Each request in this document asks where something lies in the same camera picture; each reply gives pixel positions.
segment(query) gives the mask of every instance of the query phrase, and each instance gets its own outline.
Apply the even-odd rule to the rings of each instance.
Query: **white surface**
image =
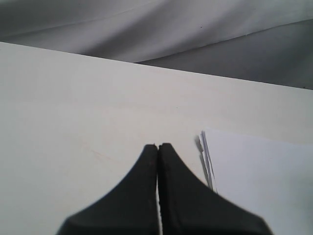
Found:
[[[206,130],[218,194],[275,235],[313,234],[313,144]]]
[[[0,43],[0,234],[54,234],[146,143],[204,175],[203,127],[313,142],[313,91]]]
[[[0,41],[138,62],[310,19],[312,0],[0,0]]]

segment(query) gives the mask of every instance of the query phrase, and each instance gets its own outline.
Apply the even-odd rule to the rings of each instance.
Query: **white tabletop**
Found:
[[[0,43],[0,234],[54,234],[147,143],[204,181],[205,127],[313,143],[313,91]]]

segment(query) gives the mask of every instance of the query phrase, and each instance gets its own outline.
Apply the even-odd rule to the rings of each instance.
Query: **gray fabric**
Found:
[[[0,41],[139,62],[309,19],[312,0],[0,0]]]
[[[276,27],[141,64],[313,90],[313,21]]]

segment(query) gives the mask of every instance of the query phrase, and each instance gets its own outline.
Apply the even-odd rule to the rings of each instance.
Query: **paper sheet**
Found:
[[[275,235],[313,234],[313,145],[209,129],[205,138],[219,195],[263,217]]]

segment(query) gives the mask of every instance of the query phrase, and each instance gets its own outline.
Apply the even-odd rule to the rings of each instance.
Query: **background fabric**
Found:
[[[271,70],[268,68],[271,61],[270,67],[278,64],[277,69],[284,69],[297,59],[296,71],[310,64],[312,56],[302,45],[302,37],[306,36],[302,31],[308,28],[292,29],[284,36],[266,34],[265,41],[263,37],[247,36],[240,43],[242,39],[237,38],[311,19],[312,0],[0,0],[0,41],[127,62],[157,59],[201,47],[201,55],[205,56],[190,57],[186,69],[164,62],[160,66],[268,81],[265,76],[275,74],[268,76],[266,72]],[[224,44],[231,39],[236,43]],[[210,49],[205,47],[212,44],[215,46]],[[284,51],[292,54],[289,60],[274,56],[286,56]],[[186,58],[194,53],[182,57],[185,64]],[[263,62],[252,60],[251,64],[250,56],[262,58]],[[183,63],[174,58],[163,61],[173,59],[176,65]],[[223,69],[217,70],[214,63]]]

